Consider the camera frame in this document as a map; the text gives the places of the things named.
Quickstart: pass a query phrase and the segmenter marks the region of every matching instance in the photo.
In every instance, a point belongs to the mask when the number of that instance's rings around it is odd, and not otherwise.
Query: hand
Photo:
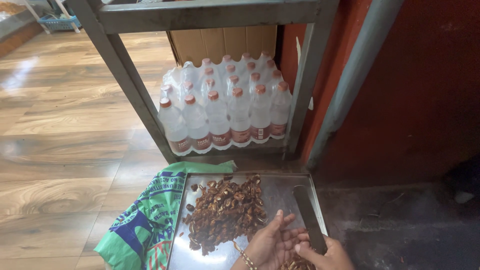
[[[303,228],[285,230],[294,220],[294,214],[284,218],[283,211],[279,210],[274,220],[255,234],[244,252],[258,270],[277,270],[295,254],[293,247],[300,242],[297,236],[306,230]],[[245,267],[241,258],[237,262]]]
[[[308,233],[299,234],[298,238],[302,242],[295,245],[295,251],[300,257],[313,263],[317,270],[354,270],[348,254],[338,240],[324,235],[328,250],[323,256],[310,248]]]

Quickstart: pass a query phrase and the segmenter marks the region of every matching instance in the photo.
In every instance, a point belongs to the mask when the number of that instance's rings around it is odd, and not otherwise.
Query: green plastic sack
[[[234,164],[183,161],[169,165],[115,220],[94,250],[113,270],[165,269],[187,173],[228,173]]]

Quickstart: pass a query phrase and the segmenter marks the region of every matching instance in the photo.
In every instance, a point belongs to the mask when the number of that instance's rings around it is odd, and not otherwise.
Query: blue plastic basket
[[[82,25],[77,19],[77,16],[72,16],[70,19],[51,19],[52,15],[48,14],[37,20],[39,24],[45,25],[49,30],[73,30],[72,23],[77,27]]]

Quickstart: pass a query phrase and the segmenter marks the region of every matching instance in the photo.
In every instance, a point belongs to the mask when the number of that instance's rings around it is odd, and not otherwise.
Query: metal rack frame
[[[138,74],[121,33],[204,29],[251,25],[307,24],[284,140],[270,139],[208,155],[283,153],[293,156],[307,113],[339,0],[195,0],[133,3],[113,0],[68,0],[105,64],[168,163],[180,161],[170,150],[158,111]],[[192,152],[186,157],[198,156]]]

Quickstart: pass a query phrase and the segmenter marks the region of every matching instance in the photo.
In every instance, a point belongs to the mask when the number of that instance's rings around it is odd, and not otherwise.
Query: bottle label
[[[212,143],[216,146],[225,146],[229,144],[231,140],[232,135],[230,134],[230,130],[221,135],[212,134]]]
[[[210,133],[201,139],[192,139],[193,148],[196,150],[205,150],[209,148],[211,144]]]
[[[239,144],[248,142],[248,140],[250,140],[250,129],[244,131],[235,131],[232,129],[232,140]]]
[[[252,134],[252,138],[255,140],[267,139],[270,136],[270,126],[264,128],[256,128],[251,126],[250,133]]]
[[[286,129],[287,129],[287,124],[283,124],[283,125],[271,124],[270,125],[270,132],[273,136],[284,135]]]
[[[190,141],[188,137],[178,142],[172,142],[168,140],[168,144],[170,144],[172,151],[177,153],[182,153],[190,149]]]

